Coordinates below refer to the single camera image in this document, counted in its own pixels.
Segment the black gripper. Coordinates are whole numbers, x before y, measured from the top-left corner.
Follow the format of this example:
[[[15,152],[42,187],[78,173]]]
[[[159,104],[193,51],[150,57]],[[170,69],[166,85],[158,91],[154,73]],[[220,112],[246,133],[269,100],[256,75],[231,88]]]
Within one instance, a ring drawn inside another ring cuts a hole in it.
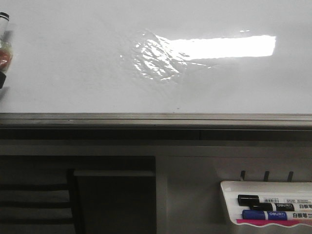
[[[6,74],[4,72],[0,71],[0,89],[3,88],[5,80],[6,80]]]

